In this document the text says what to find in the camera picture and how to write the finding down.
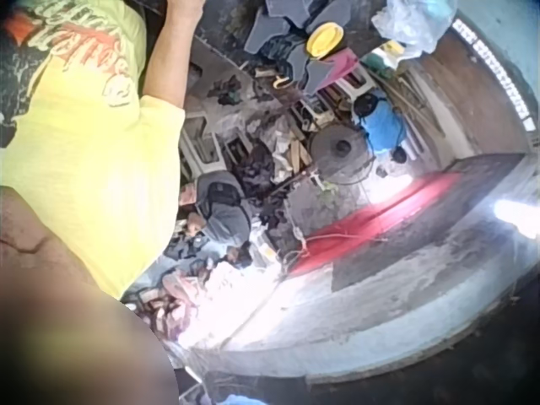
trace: wall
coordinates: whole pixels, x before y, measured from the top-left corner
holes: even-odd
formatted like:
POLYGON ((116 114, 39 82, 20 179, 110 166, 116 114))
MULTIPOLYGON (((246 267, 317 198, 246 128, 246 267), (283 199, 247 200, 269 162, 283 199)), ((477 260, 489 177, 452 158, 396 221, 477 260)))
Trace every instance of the wall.
POLYGON ((455 108, 465 133, 483 154, 527 152, 527 133, 507 93, 489 69, 449 30, 419 63, 455 108))
POLYGON ((459 0, 460 11, 514 63, 538 95, 538 0, 459 0))

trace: person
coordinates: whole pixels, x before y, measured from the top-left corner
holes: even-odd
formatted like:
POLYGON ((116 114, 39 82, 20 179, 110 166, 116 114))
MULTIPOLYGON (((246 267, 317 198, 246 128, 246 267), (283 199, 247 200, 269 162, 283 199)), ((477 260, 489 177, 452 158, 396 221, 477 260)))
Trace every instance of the person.
POLYGON ((249 240, 251 210, 240 183, 228 171, 206 173, 183 186, 179 205, 189 204, 195 207, 187 216, 190 236, 202 232, 225 250, 240 248, 249 240))
POLYGON ((407 127, 381 89, 361 95, 353 103, 353 122, 367 132, 369 145, 375 155, 390 152, 398 164, 405 164, 408 155, 403 148, 407 141, 407 127))
POLYGON ((3 21, 3 273, 47 267, 120 298, 167 246, 204 1, 167 3, 140 99, 145 27, 122 0, 20 0, 3 21))

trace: yellow lid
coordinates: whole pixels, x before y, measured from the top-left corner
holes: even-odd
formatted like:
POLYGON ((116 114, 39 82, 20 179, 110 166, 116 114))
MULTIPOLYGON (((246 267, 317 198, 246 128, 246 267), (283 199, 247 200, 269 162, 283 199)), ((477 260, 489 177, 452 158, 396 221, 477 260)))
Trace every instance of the yellow lid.
POLYGON ((307 40, 305 49, 307 52, 321 59, 334 49, 343 38, 343 27, 336 23, 325 23, 313 31, 307 40))

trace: hand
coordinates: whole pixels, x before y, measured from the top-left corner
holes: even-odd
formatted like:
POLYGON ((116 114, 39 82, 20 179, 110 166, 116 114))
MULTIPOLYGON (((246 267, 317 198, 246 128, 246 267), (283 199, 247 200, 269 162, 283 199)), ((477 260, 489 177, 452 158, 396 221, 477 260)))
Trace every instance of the hand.
POLYGON ((206 0, 167 0, 167 15, 198 23, 206 0))

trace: red cloth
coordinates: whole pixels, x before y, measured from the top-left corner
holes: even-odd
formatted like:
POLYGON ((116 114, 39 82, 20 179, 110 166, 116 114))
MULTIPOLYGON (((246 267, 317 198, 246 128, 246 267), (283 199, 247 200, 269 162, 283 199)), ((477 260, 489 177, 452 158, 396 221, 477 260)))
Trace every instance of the red cloth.
POLYGON ((433 204, 460 177, 459 173, 427 175, 417 179, 394 198, 361 208, 348 217, 318 230, 306 238, 309 254, 299 259, 290 274, 298 276, 312 272, 358 249, 364 243, 370 242, 433 204), (336 234, 353 237, 333 236, 336 234))

